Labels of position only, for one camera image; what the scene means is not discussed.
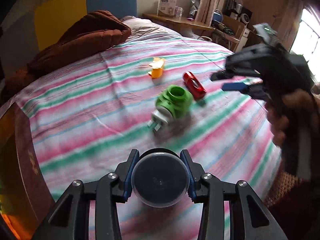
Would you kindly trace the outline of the person right hand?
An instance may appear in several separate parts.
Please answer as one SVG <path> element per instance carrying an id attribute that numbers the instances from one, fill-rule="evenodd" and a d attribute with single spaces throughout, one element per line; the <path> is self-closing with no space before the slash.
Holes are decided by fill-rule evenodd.
<path id="1" fill-rule="evenodd" d="M 300 115 L 310 122 L 315 133 L 319 132 L 319 95 L 297 89 L 293 93 L 282 96 L 284 111 L 281 112 L 275 103 L 265 103 L 267 119 L 271 124 L 273 143 L 282 147 L 287 135 L 289 125 L 295 117 Z"/>

